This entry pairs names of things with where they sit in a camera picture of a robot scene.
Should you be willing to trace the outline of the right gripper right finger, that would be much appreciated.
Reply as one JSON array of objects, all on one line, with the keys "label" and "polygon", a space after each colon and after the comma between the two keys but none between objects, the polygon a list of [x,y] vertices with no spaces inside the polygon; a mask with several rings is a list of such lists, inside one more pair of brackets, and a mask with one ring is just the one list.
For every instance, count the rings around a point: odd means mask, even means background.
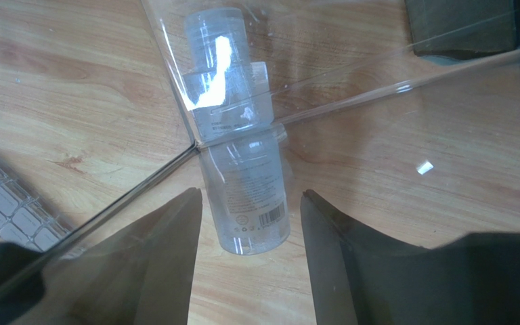
[{"label": "right gripper right finger", "polygon": [[476,232],[424,248],[313,190],[300,211],[319,324],[520,324],[520,233]]}]

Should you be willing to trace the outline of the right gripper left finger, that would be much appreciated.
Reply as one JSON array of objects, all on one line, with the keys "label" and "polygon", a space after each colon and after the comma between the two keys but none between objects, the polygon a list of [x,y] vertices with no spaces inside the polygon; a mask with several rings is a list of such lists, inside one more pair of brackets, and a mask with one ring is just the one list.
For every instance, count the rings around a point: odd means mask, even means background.
[{"label": "right gripper left finger", "polygon": [[188,188],[77,257],[0,242],[0,324],[186,324],[202,211]]}]

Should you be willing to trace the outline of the clear plastic bottle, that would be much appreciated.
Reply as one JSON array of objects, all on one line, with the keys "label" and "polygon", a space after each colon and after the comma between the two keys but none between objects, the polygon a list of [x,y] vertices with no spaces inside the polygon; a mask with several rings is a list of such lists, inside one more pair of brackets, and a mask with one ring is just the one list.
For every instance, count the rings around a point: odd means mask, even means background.
[{"label": "clear plastic bottle", "polygon": [[200,157],[221,248],[257,255],[290,233],[267,65],[251,59],[235,7],[190,14],[184,30],[194,71],[186,106],[206,149]]}]

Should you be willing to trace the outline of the clear drawer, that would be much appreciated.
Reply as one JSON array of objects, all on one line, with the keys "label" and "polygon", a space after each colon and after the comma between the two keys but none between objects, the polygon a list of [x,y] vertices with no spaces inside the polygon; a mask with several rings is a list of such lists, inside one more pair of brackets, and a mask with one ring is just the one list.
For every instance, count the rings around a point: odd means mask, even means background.
[{"label": "clear drawer", "polygon": [[[418,57],[405,2],[0,1],[0,157],[77,227],[47,251],[77,257],[198,188],[186,324],[319,324],[307,190],[424,248],[520,233],[520,49]],[[278,130],[290,233],[257,255],[219,244],[186,106],[186,18],[220,7],[243,13]]]}]

